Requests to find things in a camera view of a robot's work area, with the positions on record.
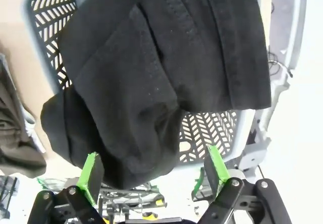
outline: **gray plastic basket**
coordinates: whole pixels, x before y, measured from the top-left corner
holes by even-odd
[[[58,33],[77,10],[75,0],[26,0],[25,17],[43,71],[54,91],[71,85],[57,45]],[[180,132],[179,165],[201,165],[206,144],[216,145],[225,161],[244,149],[253,110],[188,114]]]

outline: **silver bolt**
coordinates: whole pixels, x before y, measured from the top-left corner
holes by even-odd
[[[48,193],[45,193],[44,196],[43,196],[44,200],[47,200],[49,198],[49,194]]]
[[[70,195],[74,195],[76,193],[76,189],[75,188],[71,188],[69,190],[69,193],[70,193]]]
[[[239,181],[237,181],[237,180],[233,180],[233,181],[232,181],[232,185],[233,185],[233,186],[239,186],[239,184],[240,184],[240,183],[239,183]]]
[[[267,188],[267,187],[268,187],[268,183],[267,183],[267,182],[265,182],[265,181],[262,181],[262,182],[261,182],[261,186],[262,186],[263,188]]]

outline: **white floor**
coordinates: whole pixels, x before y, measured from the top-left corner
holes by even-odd
[[[261,165],[293,224],[323,223],[323,0],[307,0],[299,64],[270,122]]]

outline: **brown garment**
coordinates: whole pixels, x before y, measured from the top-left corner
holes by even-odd
[[[21,103],[0,62],[0,170],[34,178],[45,173],[46,162],[26,132]]]

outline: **black garment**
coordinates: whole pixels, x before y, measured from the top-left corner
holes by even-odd
[[[0,61],[0,170],[5,175],[21,173],[30,178],[46,171],[46,162],[27,135],[21,104]]]
[[[101,157],[114,156],[121,177],[105,176],[117,188],[174,167],[183,110],[270,106],[256,0],[87,0],[59,48],[75,88],[44,105],[44,130],[53,149],[78,166],[94,145]],[[57,129],[58,122],[71,127]],[[71,152],[79,145],[87,148],[82,156]]]

